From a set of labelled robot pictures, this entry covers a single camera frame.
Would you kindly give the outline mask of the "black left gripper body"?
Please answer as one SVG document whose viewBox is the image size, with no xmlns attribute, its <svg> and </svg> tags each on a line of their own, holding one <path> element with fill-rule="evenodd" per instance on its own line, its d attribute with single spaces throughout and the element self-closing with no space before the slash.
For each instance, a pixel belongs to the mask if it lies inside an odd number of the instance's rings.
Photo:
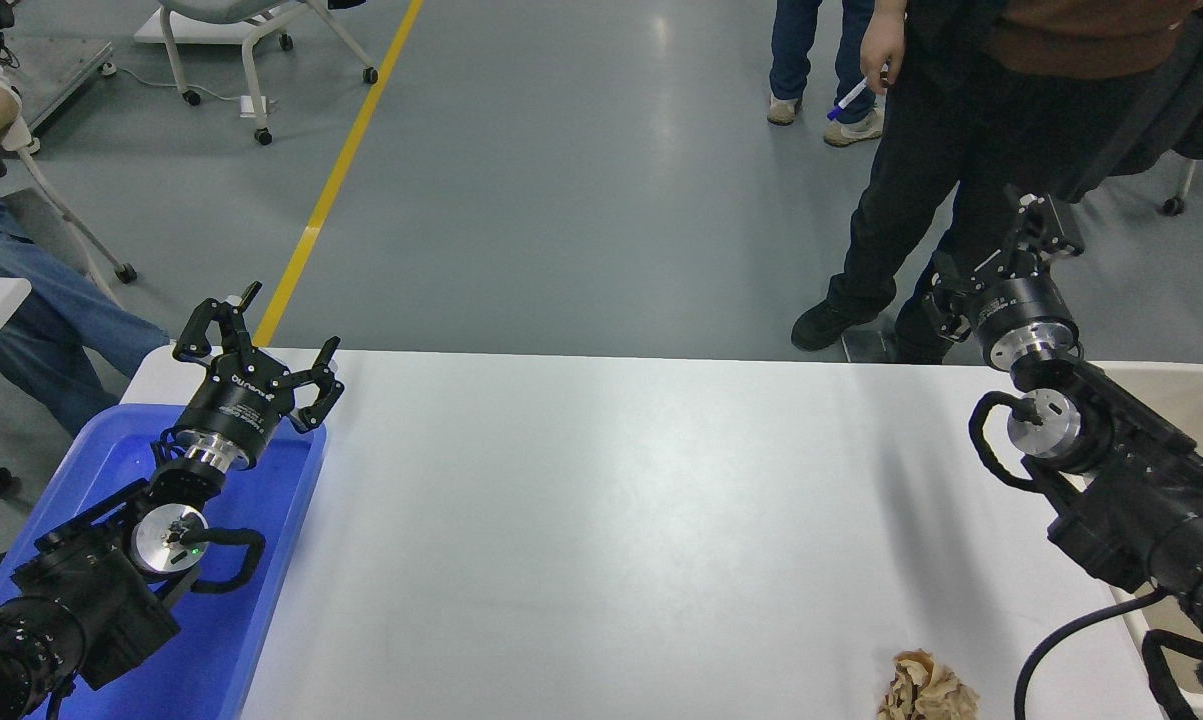
<svg viewBox="0 0 1203 720">
<path fill-rule="evenodd" d="M 217 434 L 241 451 L 262 451 L 282 416 L 295 407 L 294 392 L 269 386 L 286 371 L 263 351 L 255 352 L 250 363 L 241 352 L 214 357 L 205 382 L 176 419 L 176 433 Z"/>
</svg>

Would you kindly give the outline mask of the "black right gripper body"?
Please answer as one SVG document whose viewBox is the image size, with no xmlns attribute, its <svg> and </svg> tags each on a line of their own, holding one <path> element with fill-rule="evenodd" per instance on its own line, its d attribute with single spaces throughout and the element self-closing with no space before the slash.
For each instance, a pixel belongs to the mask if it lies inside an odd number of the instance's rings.
<svg viewBox="0 0 1203 720">
<path fill-rule="evenodd" d="M 966 316 L 980 346 L 1035 323 L 1061 325 L 1063 345 L 1075 345 L 1075 319 L 1049 275 L 1000 279 L 966 302 Z"/>
</svg>

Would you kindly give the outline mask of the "person's right hand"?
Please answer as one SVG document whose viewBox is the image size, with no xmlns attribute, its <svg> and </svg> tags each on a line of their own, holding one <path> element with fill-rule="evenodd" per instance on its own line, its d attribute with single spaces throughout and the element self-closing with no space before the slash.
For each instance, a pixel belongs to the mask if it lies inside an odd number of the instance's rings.
<svg viewBox="0 0 1203 720">
<path fill-rule="evenodd" d="M 897 82 L 906 54 L 906 12 L 902 8 L 876 8 L 860 44 L 860 70 L 866 87 L 884 95 Z"/>
</svg>

